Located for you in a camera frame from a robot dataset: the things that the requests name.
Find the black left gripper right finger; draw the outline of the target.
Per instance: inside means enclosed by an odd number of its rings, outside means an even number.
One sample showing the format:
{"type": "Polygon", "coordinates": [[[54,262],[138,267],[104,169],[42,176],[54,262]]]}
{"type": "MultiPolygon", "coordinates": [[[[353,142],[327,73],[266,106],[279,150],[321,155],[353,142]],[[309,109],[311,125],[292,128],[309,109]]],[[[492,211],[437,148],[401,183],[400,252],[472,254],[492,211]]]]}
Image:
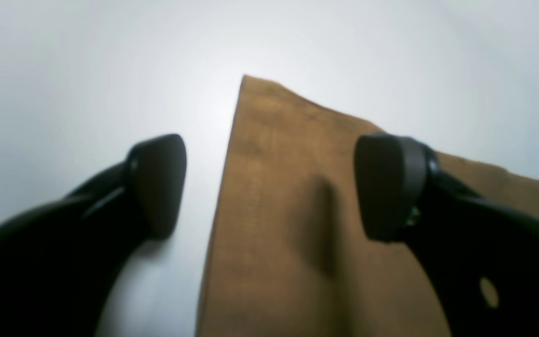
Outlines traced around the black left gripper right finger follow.
{"type": "Polygon", "coordinates": [[[539,220],[477,194],[411,137],[360,136],[354,173],[366,237],[413,252],[454,337],[539,337],[539,220]]]}

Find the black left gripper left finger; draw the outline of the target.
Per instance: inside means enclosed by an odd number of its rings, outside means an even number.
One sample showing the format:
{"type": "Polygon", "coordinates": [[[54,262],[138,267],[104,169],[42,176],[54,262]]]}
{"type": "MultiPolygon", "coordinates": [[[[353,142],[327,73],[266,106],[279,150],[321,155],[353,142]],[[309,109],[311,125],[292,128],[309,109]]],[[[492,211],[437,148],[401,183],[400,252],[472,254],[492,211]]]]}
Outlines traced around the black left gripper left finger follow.
{"type": "Polygon", "coordinates": [[[93,337],[133,252],[173,234],[187,162],[181,136],[154,137],[0,224],[0,337],[93,337]]]}

